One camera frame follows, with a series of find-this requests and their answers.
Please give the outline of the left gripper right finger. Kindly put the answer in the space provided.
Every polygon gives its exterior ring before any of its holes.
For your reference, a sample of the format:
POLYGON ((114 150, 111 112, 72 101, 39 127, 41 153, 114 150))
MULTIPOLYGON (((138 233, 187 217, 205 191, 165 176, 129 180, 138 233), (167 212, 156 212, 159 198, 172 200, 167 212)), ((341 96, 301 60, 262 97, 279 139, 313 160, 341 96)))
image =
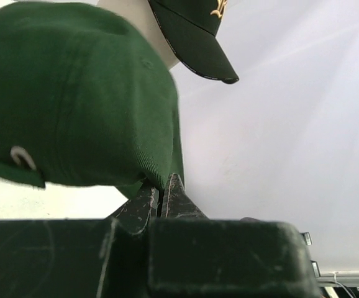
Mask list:
POLYGON ((148 225, 148 291, 152 297, 320 297, 294 226, 207 219, 177 174, 168 179, 161 216, 148 225))

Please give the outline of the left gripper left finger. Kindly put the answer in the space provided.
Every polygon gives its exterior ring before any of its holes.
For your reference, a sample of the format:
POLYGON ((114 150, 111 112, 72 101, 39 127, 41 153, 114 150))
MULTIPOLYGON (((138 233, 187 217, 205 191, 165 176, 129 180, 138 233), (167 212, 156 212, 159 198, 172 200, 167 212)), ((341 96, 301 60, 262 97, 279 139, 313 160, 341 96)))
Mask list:
POLYGON ((0 297, 145 297, 158 198, 144 185, 102 220, 0 220, 0 297))

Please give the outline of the black cap gold logo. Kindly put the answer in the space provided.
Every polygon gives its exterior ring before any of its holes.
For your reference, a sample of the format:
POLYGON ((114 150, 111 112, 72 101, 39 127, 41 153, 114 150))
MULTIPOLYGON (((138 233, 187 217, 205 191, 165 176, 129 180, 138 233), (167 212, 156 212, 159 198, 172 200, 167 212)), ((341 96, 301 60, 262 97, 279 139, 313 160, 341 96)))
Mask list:
POLYGON ((158 26, 182 64, 206 79, 239 80, 216 35, 227 1, 156 0, 148 2, 158 26))

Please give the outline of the green NY baseball cap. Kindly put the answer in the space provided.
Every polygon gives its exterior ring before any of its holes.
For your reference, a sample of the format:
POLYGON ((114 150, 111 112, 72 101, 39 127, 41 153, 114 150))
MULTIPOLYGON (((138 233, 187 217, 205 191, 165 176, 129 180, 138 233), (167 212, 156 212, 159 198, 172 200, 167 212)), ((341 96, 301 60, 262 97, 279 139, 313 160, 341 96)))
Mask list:
POLYGON ((130 23, 83 3, 0 8, 0 178, 131 198, 183 172, 175 82, 130 23))

